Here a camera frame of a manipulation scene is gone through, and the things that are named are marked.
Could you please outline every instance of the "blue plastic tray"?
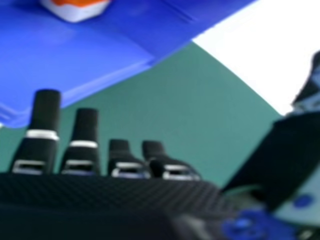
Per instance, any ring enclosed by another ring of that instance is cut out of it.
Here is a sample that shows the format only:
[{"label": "blue plastic tray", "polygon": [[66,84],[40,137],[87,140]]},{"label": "blue plastic tray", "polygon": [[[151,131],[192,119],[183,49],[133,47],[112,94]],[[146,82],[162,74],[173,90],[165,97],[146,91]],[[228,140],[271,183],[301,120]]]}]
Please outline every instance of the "blue plastic tray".
[{"label": "blue plastic tray", "polygon": [[74,24],[37,0],[0,0],[0,123],[25,126],[38,89],[65,107],[140,73],[252,1],[114,0]]}]

